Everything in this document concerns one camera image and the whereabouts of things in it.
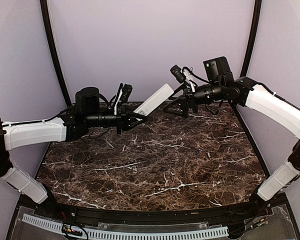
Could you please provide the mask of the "white remote control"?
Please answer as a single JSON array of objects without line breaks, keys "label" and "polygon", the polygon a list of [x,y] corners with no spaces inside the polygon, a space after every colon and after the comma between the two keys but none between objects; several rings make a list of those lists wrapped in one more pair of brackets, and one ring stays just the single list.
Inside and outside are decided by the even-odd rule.
[{"label": "white remote control", "polygon": [[133,112],[139,115],[148,116],[173,93],[174,90],[167,83],[165,83]]}]

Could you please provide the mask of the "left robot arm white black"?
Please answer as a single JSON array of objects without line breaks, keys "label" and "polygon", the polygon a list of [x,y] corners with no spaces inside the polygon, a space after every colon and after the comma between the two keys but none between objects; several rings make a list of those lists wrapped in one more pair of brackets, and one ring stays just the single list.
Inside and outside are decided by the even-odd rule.
[{"label": "left robot arm white black", "polygon": [[24,122],[3,122],[0,118],[0,179],[18,192],[41,204],[41,210],[50,218],[57,218],[60,206],[49,199],[47,189],[10,160],[9,151],[28,145],[47,142],[70,142],[88,134],[90,128],[115,127],[118,134],[144,123],[152,112],[142,104],[135,110],[124,104],[132,91],[129,84],[120,85],[115,104],[100,106],[105,97],[96,87],[86,87],[75,94],[75,104],[49,119]]}]

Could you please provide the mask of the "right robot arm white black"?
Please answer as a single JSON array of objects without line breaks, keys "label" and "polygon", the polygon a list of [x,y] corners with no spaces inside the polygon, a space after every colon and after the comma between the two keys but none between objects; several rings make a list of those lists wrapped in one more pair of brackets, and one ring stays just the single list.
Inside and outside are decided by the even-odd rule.
[{"label": "right robot arm white black", "polygon": [[193,78],[197,79],[198,76],[186,66],[174,65],[170,69],[181,84],[175,92],[182,91],[182,94],[171,96],[172,101],[164,108],[164,112],[187,118],[189,111],[196,113],[200,105],[228,102],[261,114],[297,139],[287,159],[260,184],[250,197],[251,201],[245,205],[245,213],[256,217],[264,210],[264,202],[300,177],[300,108],[271,91],[264,83],[246,76],[234,79],[224,56],[206,60],[203,66],[207,75],[203,85],[194,83]]}]

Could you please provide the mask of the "right black frame post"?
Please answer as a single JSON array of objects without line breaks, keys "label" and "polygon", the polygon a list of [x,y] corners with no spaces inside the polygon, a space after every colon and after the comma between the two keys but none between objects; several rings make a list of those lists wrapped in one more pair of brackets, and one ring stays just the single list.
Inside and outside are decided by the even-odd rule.
[{"label": "right black frame post", "polygon": [[249,66],[250,66],[250,62],[251,62],[251,58],[255,46],[257,31],[258,31],[261,8],[262,8],[262,0],[255,0],[246,51],[245,51],[242,68],[239,75],[240,78],[245,77],[249,70]]}]

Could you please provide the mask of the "black frame post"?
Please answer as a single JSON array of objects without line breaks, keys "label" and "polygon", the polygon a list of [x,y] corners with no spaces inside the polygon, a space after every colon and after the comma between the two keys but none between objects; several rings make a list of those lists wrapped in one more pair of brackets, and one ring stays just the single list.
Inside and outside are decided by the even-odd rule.
[{"label": "black frame post", "polygon": [[54,67],[55,74],[57,77],[57,81],[58,81],[64,102],[67,107],[70,107],[72,105],[72,102],[71,102],[70,95],[69,95],[69,92],[68,92],[68,89],[66,86],[66,82],[65,82],[65,79],[63,76],[61,64],[59,61],[59,56],[57,53],[56,43],[55,43],[55,39],[54,39],[54,34],[53,34],[53,29],[52,29],[50,14],[49,14],[48,1],[40,0],[39,2],[40,2],[40,9],[41,9],[41,15],[42,15],[42,20],[43,20],[45,35],[46,35],[53,67]]},{"label": "black frame post", "polygon": [[249,70],[249,66],[250,66],[250,62],[251,62],[251,58],[255,46],[257,31],[258,31],[261,8],[262,8],[262,0],[255,0],[246,51],[245,51],[242,68],[239,75],[240,78],[245,77]]}]

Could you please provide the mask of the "black front rail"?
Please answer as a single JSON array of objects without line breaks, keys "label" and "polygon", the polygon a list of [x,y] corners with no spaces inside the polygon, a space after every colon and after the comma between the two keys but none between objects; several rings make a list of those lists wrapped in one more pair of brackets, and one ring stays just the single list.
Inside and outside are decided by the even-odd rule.
[{"label": "black front rail", "polygon": [[266,213],[265,209],[259,210],[257,208],[251,208],[248,202],[230,206],[180,211],[106,210],[75,207],[73,205],[55,202],[47,206],[35,206],[34,211],[42,216],[91,226],[97,226],[99,223],[163,225],[208,222],[211,225],[236,224]]}]

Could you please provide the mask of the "left black frame post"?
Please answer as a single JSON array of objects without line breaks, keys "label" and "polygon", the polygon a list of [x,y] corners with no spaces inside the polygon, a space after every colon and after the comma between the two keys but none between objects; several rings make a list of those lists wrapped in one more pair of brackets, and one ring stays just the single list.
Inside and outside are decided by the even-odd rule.
[{"label": "left black frame post", "polygon": [[59,56],[57,53],[56,43],[55,43],[55,39],[54,39],[54,34],[53,34],[53,29],[52,29],[50,14],[49,14],[48,1],[40,0],[39,2],[40,2],[40,9],[41,9],[41,15],[42,15],[42,20],[43,20],[45,35],[46,35],[53,67],[54,67],[55,74],[57,77],[57,81],[58,81],[64,102],[67,107],[70,107],[72,105],[72,102],[71,102],[70,95],[69,95],[69,92],[68,92],[68,89],[66,86],[66,82],[65,82],[65,79],[63,76],[61,64],[59,61]]}]

